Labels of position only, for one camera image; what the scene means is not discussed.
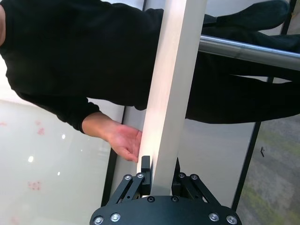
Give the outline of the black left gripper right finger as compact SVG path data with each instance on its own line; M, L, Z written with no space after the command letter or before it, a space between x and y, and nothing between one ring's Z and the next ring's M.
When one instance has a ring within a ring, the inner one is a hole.
M215 196L209 191L197 174L187 176L180 171L180 162L177 158L172 180L172 195L183 198L202 200L213 206L221 206Z

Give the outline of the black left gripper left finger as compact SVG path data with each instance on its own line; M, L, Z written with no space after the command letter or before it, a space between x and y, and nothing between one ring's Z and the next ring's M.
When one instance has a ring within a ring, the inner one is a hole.
M112 204L128 202L150 194L150 156L143 156L141 172L124 175L112 195Z

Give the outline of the person right hand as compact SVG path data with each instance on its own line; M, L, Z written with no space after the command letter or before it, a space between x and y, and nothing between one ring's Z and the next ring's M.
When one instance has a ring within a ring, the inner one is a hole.
M115 121L106 129L106 140L114 152L127 161L138 162L141 138L142 131Z

